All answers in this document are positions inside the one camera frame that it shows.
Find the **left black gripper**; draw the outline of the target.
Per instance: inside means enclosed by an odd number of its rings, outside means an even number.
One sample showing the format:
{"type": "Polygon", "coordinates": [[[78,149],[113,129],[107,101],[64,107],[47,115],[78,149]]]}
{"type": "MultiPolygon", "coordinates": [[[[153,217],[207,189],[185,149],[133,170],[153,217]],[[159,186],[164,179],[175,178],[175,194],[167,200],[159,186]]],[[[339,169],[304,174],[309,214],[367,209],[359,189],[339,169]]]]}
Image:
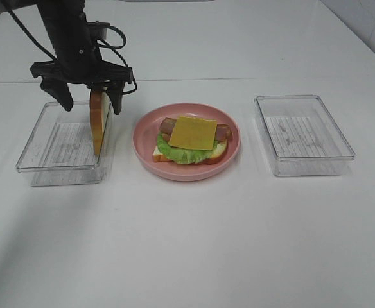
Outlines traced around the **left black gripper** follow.
{"type": "Polygon", "coordinates": [[[88,21],[76,19],[44,19],[45,29],[56,54],[56,59],[35,62],[30,67],[33,77],[42,76],[40,88],[56,99],[67,112],[73,107],[73,98],[67,83],[103,84],[115,115],[122,109],[124,83],[133,82],[132,68],[104,61],[100,49],[117,51],[127,39],[117,27],[110,25],[105,40],[93,40],[88,21]]]}

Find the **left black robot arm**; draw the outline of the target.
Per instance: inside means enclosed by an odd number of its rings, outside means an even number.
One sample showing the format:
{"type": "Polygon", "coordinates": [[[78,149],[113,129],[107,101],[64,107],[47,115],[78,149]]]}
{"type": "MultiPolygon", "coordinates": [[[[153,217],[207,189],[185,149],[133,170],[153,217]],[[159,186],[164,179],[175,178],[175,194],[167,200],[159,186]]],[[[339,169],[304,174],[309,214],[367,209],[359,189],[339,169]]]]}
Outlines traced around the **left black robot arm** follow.
{"type": "Polygon", "coordinates": [[[70,111],[73,98],[70,84],[83,84],[106,93],[115,114],[122,108],[127,83],[135,83],[132,68],[102,59],[100,50],[117,53],[126,45],[125,34],[108,22],[89,22],[84,1],[0,1],[0,12],[8,12],[30,40],[50,57],[47,62],[35,62],[34,78],[41,77],[40,88],[70,111]],[[50,53],[27,30],[14,11],[36,6],[54,49],[50,53]]]}

